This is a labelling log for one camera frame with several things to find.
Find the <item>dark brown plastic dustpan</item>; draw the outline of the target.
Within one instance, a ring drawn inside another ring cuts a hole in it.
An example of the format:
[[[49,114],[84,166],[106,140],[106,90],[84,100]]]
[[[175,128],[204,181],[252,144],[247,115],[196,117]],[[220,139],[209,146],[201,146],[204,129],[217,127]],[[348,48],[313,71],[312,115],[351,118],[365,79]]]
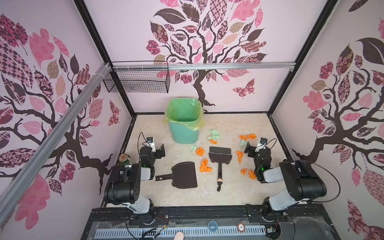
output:
[[[156,176],[157,181],[172,180],[177,189],[193,189],[198,187],[194,162],[182,162],[172,167],[172,173]]]

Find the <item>dark brown hand brush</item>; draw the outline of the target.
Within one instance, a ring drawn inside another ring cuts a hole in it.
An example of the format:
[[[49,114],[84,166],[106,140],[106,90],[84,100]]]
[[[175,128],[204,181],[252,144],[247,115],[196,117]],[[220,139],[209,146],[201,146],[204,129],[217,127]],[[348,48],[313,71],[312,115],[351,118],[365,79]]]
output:
[[[231,148],[222,148],[222,147],[210,147],[209,149],[209,158],[212,163],[218,163],[218,188],[217,191],[220,192],[223,184],[223,170],[222,165],[228,165],[232,160],[232,149]]]

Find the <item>large orange paper clump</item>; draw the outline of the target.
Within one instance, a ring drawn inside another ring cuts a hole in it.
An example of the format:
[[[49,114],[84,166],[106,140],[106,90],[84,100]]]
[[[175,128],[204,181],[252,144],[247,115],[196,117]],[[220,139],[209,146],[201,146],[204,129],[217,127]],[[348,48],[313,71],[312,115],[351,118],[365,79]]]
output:
[[[209,166],[208,160],[204,159],[199,167],[201,173],[211,172],[212,168]]]

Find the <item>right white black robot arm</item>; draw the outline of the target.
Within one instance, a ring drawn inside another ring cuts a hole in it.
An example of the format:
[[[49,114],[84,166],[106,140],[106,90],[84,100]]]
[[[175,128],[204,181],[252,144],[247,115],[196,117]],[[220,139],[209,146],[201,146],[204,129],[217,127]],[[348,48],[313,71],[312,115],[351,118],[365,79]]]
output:
[[[285,184],[283,190],[264,199],[261,216],[266,222],[272,222],[278,214],[302,201],[312,201],[327,194],[323,180],[304,160],[295,162],[283,160],[277,167],[272,168],[271,149],[267,148],[266,144],[254,147],[247,143],[244,153],[254,159],[253,172],[260,183]]]

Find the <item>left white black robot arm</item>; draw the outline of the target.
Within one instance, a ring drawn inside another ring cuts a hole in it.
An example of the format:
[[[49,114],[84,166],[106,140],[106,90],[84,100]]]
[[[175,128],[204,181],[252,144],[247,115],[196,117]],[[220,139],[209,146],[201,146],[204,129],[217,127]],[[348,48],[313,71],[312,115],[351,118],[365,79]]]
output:
[[[165,155],[164,145],[156,150],[148,144],[139,150],[139,163],[113,166],[104,191],[104,202],[113,206],[123,205],[133,212],[138,221],[152,224],[155,207],[152,200],[140,194],[140,187],[142,181],[154,178],[155,162]]]

